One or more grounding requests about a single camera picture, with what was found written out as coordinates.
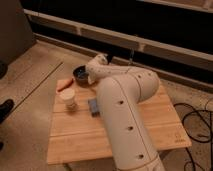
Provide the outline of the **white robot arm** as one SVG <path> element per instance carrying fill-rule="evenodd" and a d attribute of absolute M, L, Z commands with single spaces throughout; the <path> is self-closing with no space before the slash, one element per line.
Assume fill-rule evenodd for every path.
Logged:
<path fill-rule="evenodd" d="M 134 66 L 109 65 L 103 54 L 86 64 L 90 84 L 98 81 L 97 105 L 119 171 L 165 171 L 142 120 L 138 103 L 158 90 L 158 75 Z"/>

